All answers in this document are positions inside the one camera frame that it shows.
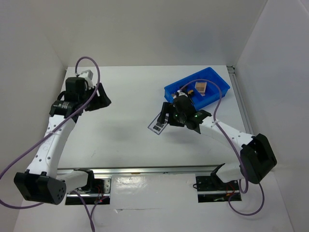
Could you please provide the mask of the clear sheet black swatches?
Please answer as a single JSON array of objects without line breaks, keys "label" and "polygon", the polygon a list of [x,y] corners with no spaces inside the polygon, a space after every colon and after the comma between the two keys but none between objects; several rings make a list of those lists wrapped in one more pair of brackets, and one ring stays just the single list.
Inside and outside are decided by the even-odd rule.
[{"label": "clear sheet black swatches", "polygon": [[159,117],[160,117],[160,113],[153,119],[153,121],[147,127],[150,131],[154,132],[157,135],[160,135],[161,132],[168,125],[169,114],[165,115],[164,123],[158,122]]}]

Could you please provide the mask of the brown eyeshadow palette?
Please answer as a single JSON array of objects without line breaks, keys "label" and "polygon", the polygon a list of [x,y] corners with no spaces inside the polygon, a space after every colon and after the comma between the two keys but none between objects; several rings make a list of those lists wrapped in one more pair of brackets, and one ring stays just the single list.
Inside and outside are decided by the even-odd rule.
[{"label": "brown eyeshadow palette", "polygon": [[200,93],[206,93],[207,82],[196,82],[195,89]]}]

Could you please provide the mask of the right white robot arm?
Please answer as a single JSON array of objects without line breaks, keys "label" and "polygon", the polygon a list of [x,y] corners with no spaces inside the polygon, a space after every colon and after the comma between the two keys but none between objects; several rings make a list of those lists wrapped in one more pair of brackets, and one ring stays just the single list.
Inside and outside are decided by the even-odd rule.
[{"label": "right white robot arm", "polygon": [[211,185],[222,189],[228,182],[247,180],[259,184],[277,165],[277,159],[269,140],[263,134],[241,132],[219,120],[205,110],[196,110],[188,97],[176,97],[172,103],[164,102],[157,119],[161,125],[186,127],[208,136],[232,149],[237,162],[223,163],[211,173]]}]

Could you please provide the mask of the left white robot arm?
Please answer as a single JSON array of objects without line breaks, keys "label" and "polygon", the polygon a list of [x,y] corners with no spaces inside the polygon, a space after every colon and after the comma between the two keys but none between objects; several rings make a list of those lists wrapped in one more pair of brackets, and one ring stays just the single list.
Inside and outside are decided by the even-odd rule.
[{"label": "left white robot arm", "polygon": [[57,169],[67,139],[83,111],[98,110],[110,104],[102,83],[94,86],[92,80],[85,77],[70,77],[65,81],[65,90],[51,105],[46,140],[40,143],[26,170],[15,174],[14,183],[25,200],[58,205],[71,191],[93,191],[92,170],[77,168],[57,177]]}]

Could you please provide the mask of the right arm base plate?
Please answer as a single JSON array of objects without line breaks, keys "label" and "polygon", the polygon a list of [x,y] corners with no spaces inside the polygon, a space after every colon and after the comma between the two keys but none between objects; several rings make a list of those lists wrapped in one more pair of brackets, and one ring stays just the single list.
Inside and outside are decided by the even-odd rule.
[{"label": "right arm base plate", "polygon": [[215,185],[211,176],[196,176],[196,182],[192,185],[197,190],[199,203],[242,201],[237,181]]}]

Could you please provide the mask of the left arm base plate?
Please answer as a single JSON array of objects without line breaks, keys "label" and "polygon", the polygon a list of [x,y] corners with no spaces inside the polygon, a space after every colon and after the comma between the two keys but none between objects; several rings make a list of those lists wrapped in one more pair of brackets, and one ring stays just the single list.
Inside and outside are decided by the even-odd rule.
[{"label": "left arm base plate", "polygon": [[[91,190],[85,191],[79,188],[75,191],[81,195],[87,205],[109,205],[111,201],[111,183],[111,176],[95,176],[94,186]],[[82,201],[77,194],[70,192],[65,199],[65,205],[82,205]]]}]

